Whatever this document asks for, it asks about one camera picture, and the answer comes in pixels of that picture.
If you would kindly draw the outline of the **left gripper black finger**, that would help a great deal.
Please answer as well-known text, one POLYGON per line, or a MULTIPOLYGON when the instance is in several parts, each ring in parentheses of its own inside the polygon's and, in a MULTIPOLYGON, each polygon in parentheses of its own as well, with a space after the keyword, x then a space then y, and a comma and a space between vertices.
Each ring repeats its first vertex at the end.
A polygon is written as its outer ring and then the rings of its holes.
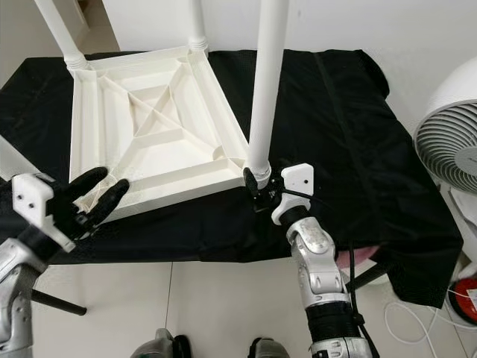
POLYGON ((110 214, 116 210, 119 202, 129 191, 129 188, 130 181, 127 178, 122 178, 122 180, 113 184, 98 199, 98 203, 92 206, 91 210, 86 214, 86 222, 88 224, 102 224, 102 222, 105 222, 110 217, 110 214))
POLYGON ((105 166, 92 168, 69 182, 63 193, 69 201, 77 201, 96 188, 108 174, 109 169, 105 166))

